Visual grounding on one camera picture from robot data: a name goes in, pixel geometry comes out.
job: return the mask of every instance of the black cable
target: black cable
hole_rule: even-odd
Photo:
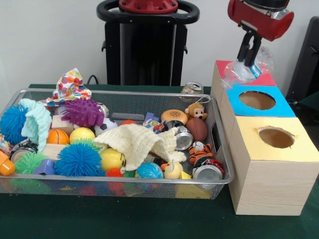
[[[98,85],[98,84],[99,84],[99,81],[98,81],[98,78],[96,78],[95,75],[91,75],[91,76],[89,77],[87,84],[88,84],[88,85],[90,84],[90,81],[91,81],[92,78],[95,79],[95,83]]]

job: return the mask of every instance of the brown football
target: brown football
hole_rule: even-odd
[[[208,130],[203,120],[192,118],[186,124],[186,128],[193,135],[194,141],[204,141],[207,137]]]

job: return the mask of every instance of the blue speckled ball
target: blue speckled ball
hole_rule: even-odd
[[[142,163],[135,172],[136,178],[163,178],[161,168],[155,163]]]

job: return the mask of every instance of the white wall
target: white wall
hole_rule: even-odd
[[[96,16],[102,0],[0,1],[0,109],[15,91],[31,83],[55,84],[60,75],[77,67],[86,81],[95,74],[106,83],[104,22]],[[215,60],[235,60],[244,31],[227,16],[227,0],[189,0],[201,10],[200,20],[188,26],[188,55],[182,84],[199,81],[210,86]],[[284,37],[270,44],[273,73],[285,94],[317,0],[291,0],[296,13]]]

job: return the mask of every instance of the circular hole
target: circular hole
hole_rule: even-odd
[[[293,136],[280,128],[264,128],[259,131],[259,136],[266,144],[275,148],[288,148],[294,144]]]
[[[276,101],[270,95],[258,92],[258,91],[247,91],[241,93],[239,100],[246,106],[257,109],[257,110],[269,110],[276,105]]]

